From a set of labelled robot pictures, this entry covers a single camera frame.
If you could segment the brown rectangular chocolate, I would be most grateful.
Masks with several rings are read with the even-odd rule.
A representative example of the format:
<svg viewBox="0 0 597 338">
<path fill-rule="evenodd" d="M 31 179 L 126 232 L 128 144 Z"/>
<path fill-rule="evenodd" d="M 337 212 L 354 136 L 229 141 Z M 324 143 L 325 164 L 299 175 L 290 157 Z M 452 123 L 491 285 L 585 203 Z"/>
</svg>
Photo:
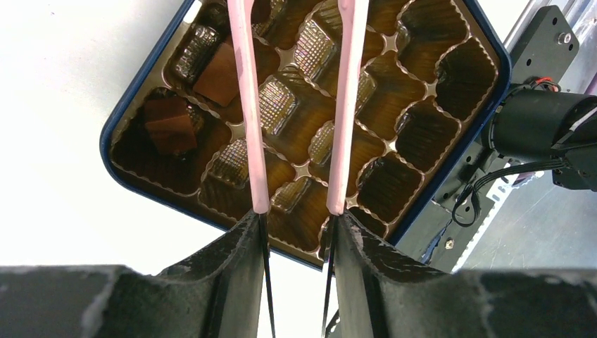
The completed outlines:
<svg viewBox="0 0 597 338">
<path fill-rule="evenodd" d="M 186 99 L 172 96 L 147 101 L 144 127 L 160 155 L 180 154 L 195 149 L 196 136 Z"/>
</svg>

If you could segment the pink cat paw tongs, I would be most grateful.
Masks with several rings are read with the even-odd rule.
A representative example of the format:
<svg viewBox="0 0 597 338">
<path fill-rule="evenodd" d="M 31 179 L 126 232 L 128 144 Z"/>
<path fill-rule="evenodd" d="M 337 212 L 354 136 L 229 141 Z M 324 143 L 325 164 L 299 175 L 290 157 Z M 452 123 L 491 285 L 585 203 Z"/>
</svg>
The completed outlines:
<svg viewBox="0 0 597 338">
<path fill-rule="evenodd" d="M 346 192 L 351 160 L 351 145 L 358 98 L 360 64 L 363 55 L 368 1 L 338 1 L 342 22 L 341 57 L 337 80 L 337 102 L 334 118 L 334 139 L 327 192 L 327 210 L 331 218 L 324 241 L 323 268 L 326 273 L 323 318 L 327 318 L 329 294 L 337 246 L 337 228 L 346 209 Z M 257 215 L 265 268 L 270 328 L 275 329 L 272 285 L 269 264 L 269 239 L 266 214 L 270 210 L 267 172 L 260 126 L 256 62 L 251 32 L 252 1 L 228 1 L 239 95 L 244 117 L 253 212 Z"/>
</svg>

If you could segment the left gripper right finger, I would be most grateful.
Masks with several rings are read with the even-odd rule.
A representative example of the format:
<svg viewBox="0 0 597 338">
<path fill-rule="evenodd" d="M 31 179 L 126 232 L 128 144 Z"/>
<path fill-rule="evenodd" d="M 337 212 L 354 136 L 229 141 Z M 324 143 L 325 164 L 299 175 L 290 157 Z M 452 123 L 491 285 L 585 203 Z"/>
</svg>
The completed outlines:
<svg viewBox="0 0 597 338">
<path fill-rule="evenodd" d="M 334 220 L 343 337 L 595 337 L 596 271 L 459 270 L 424 265 Z"/>
</svg>

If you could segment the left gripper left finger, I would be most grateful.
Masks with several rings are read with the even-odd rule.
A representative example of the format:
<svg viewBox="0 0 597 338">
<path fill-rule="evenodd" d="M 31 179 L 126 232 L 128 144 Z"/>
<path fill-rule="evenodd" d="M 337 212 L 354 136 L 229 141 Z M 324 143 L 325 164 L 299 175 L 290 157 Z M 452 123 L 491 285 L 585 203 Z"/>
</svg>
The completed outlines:
<svg viewBox="0 0 597 338">
<path fill-rule="evenodd" d="M 255 337 L 262 216 L 157 275 L 124 265 L 1 268 L 2 337 Z"/>
</svg>

